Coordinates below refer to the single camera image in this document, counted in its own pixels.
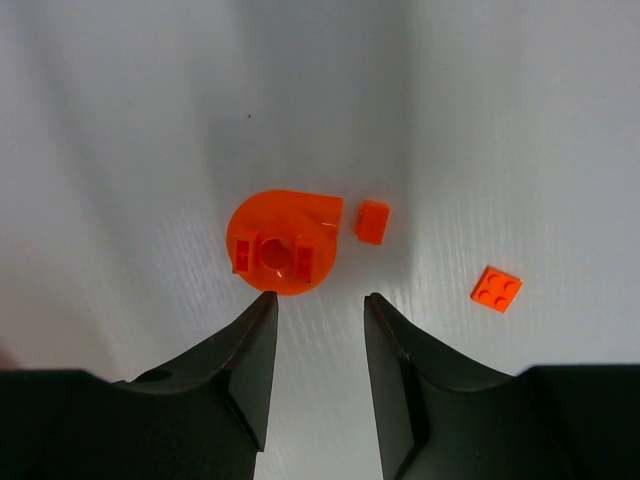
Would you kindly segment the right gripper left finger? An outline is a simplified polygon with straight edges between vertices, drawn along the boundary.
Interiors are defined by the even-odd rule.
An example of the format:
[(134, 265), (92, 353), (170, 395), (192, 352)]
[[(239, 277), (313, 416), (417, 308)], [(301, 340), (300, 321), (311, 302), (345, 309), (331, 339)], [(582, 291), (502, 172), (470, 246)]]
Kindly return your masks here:
[(266, 444), (278, 300), (132, 381), (1, 375), (5, 479), (250, 479)]

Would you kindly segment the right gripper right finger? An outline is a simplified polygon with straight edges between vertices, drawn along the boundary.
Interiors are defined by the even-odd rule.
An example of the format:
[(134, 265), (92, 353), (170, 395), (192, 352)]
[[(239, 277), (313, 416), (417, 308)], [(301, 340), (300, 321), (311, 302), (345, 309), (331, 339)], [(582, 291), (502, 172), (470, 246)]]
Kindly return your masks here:
[(419, 329), (378, 293), (364, 333), (387, 479), (635, 479), (639, 369), (510, 376)]

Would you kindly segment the small orange lego tile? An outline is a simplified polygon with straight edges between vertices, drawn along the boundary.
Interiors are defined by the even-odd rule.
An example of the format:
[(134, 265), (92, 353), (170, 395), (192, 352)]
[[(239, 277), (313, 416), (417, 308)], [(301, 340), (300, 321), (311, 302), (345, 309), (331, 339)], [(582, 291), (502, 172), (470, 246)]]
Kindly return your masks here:
[(523, 282), (510, 274), (487, 266), (471, 292), (470, 298), (489, 309), (504, 314), (518, 295)]

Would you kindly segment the small orange lego piece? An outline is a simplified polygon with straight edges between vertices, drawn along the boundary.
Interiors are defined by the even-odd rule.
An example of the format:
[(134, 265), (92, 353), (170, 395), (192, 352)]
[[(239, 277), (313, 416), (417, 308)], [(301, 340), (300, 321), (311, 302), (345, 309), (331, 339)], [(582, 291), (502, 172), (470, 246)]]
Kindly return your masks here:
[(365, 200), (358, 209), (355, 234), (360, 242), (380, 246), (384, 242), (391, 208), (382, 202)]

